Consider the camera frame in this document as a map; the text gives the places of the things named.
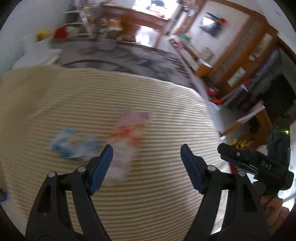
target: beige blanket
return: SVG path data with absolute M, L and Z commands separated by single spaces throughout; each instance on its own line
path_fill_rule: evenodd
M 187 143 L 207 164 L 228 171 L 217 153 L 217 130 L 194 90 L 146 77 L 56 65 L 22 68 L 4 75 L 0 87 L 0 155 L 9 196 L 29 216 L 50 171 L 69 173 L 85 162 L 58 157 L 50 149 L 64 128 L 105 138 L 126 108 L 155 113 L 140 155 L 126 182 L 92 196 L 112 240 L 184 238 L 202 196 L 193 189 L 180 158 Z M 221 204 L 225 205 L 226 197 Z M 80 225 L 70 200 L 75 230 Z M 220 209 L 216 226 L 222 222 Z

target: black robotic device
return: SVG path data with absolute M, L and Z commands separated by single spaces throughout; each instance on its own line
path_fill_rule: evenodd
M 279 190 L 288 189 L 293 181 L 293 173 L 288 171 L 289 146 L 289 126 L 285 120 L 279 120 L 271 131 L 268 156 L 234 149 L 225 144 L 219 145 L 222 159 L 241 168 L 233 175 L 220 172 L 215 166 L 208 166 L 184 144 L 181 147 L 181 159 L 193 187 L 204 195 L 184 241 L 278 240 L 274 236 L 269 237 L 264 209 L 246 172 L 255 174 L 258 182 L 265 185 L 264 194 L 276 195 Z M 33 204 L 25 237 L 1 207 L 1 240 L 111 241 L 93 206 L 91 195 L 100 189 L 112 157 L 113 149 L 107 145 L 99 157 L 91 159 L 87 166 L 79 167 L 73 173 L 58 175 L 50 172 Z M 228 190 L 223 225 L 220 232 L 211 234 L 222 190 Z M 83 234 L 73 230 L 65 191 L 72 191 Z M 291 213 L 294 216 L 290 214 L 287 219 L 295 221 L 295 213 Z

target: bed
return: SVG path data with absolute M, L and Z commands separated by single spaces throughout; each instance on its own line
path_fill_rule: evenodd
M 7 72 L 0 88 L 0 156 L 9 199 L 24 222 L 50 171 L 69 173 L 82 161 L 59 157 L 50 143 L 72 128 L 104 139 L 126 108 L 153 111 L 139 156 L 125 182 L 102 186 L 92 196 L 112 240 L 183 240 L 202 196 L 193 189 L 180 158 L 193 153 L 223 172 L 219 135 L 204 100 L 193 89 L 154 78 L 59 65 Z M 222 225 L 226 193 L 213 228 Z M 73 227 L 81 232 L 68 195 Z

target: yellow object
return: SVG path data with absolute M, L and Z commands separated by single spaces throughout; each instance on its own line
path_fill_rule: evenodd
M 36 37 L 37 37 L 37 41 L 44 40 L 44 39 L 46 39 L 46 38 L 49 37 L 49 32 L 46 31 L 46 30 L 40 30 L 40 31 L 36 34 Z

